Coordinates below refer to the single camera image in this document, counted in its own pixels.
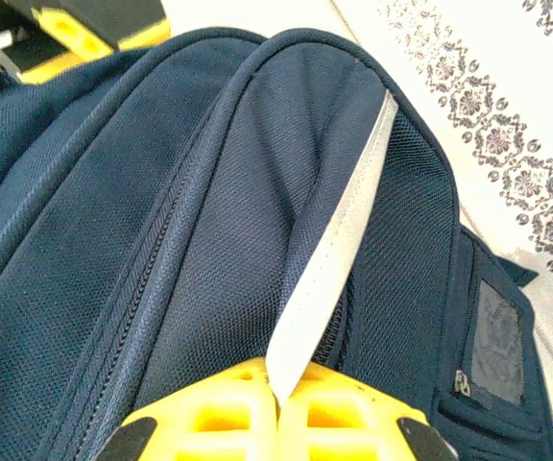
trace backpack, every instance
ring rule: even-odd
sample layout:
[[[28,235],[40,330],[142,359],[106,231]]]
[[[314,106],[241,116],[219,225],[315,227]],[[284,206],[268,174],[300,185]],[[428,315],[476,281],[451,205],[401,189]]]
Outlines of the backpack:
[[[533,310],[441,146],[328,33],[206,29],[0,74],[0,460],[92,459],[135,408],[266,354],[386,98],[376,196],[313,361],[472,460],[553,460]]]

